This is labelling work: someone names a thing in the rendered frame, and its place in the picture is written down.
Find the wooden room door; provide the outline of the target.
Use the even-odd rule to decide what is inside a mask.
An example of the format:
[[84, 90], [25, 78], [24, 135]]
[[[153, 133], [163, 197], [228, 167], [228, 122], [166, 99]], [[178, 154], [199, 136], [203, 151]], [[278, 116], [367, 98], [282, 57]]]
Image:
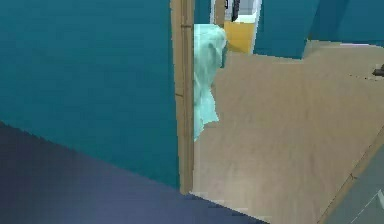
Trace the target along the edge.
[[194, 0], [170, 0], [180, 192], [193, 189]]

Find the pale mint green cloth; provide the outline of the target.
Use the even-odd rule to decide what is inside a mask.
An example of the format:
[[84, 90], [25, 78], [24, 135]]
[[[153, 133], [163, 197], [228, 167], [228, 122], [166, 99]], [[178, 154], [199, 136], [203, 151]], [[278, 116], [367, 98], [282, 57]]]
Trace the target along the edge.
[[194, 25], [194, 140], [206, 124], [219, 121], [211, 87], [224, 63], [226, 45], [223, 28], [215, 24]]

